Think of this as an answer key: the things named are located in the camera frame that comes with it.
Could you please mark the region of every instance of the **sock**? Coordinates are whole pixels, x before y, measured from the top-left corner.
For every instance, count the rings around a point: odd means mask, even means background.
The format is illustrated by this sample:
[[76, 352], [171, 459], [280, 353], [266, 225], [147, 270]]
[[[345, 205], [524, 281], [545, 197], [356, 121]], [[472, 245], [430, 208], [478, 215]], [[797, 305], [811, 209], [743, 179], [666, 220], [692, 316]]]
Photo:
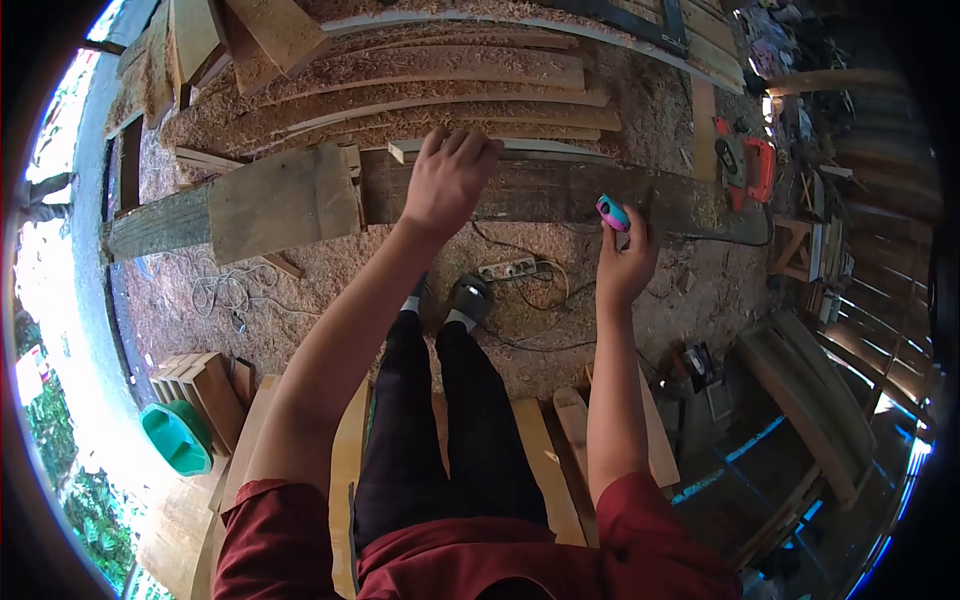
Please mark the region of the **sock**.
[[451, 321], [459, 321], [460, 323], [467, 326], [467, 333], [470, 333], [474, 327], [477, 326], [477, 322], [460, 312], [456, 308], [450, 309], [450, 314], [446, 316], [446, 321], [444, 324], [450, 323]]
[[403, 306], [400, 306], [400, 311], [412, 310], [415, 313], [420, 313], [420, 297], [419, 296], [408, 296], [407, 300], [403, 303]]

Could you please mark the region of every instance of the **black pants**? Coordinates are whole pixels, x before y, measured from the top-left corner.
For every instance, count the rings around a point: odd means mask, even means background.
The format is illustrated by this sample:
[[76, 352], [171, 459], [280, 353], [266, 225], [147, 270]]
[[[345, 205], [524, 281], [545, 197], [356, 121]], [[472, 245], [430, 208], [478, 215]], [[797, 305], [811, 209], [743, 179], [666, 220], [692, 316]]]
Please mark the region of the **black pants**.
[[398, 529], [455, 516], [547, 526], [503, 379], [462, 323], [437, 334], [447, 403], [447, 478], [437, 441], [420, 317], [401, 311], [387, 335], [354, 503], [357, 554]]

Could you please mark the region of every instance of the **red shirt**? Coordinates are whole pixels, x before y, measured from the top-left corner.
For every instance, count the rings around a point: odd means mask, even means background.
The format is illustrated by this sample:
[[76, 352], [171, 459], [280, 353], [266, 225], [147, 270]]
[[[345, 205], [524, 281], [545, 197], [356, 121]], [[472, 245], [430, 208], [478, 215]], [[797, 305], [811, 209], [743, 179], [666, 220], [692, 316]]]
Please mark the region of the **red shirt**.
[[[224, 514], [215, 598], [339, 598], [326, 506], [309, 484], [263, 480], [241, 488]], [[534, 582], [555, 600], [742, 595], [736, 573], [690, 537], [649, 474], [607, 487], [597, 528], [600, 548], [557, 544], [549, 529], [514, 518], [407, 527], [364, 549], [357, 597], [472, 600], [511, 578]]]

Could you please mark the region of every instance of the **red power tool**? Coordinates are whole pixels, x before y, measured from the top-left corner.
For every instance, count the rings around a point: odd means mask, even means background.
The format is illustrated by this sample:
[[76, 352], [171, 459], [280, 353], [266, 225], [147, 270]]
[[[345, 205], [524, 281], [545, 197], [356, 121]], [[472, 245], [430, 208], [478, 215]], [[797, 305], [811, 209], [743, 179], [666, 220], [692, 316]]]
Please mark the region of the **red power tool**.
[[764, 204], [770, 200], [774, 180], [774, 147], [755, 137], [741, 139], [730, 122], [714, 117], [717, 128], [713, 150], [717, 153], [724, 181], [730, 188], [733, 212], [743, 207], [744, 192], [750, 198]]

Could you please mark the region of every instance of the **shirt sleeve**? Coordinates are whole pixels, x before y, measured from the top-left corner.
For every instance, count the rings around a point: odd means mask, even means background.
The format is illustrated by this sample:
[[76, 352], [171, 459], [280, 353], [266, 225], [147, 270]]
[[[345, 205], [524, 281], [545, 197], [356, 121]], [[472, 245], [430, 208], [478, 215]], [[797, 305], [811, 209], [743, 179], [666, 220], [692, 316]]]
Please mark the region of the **shirt sleeve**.
[[326, 497], [316, 487], [280, 479], [251, 481], [223, 514], [215, 600], [340, 598], [333, 590], [333, 550]]
[[736, 572], [690, 536], [649, 473], [630, 473], [607, 486], [597, 503], [597, 529], [600, 547], [616, 557], [612, 568], [631, 574], [613, 581], [658, 588], [651, 597], [743, 595]]

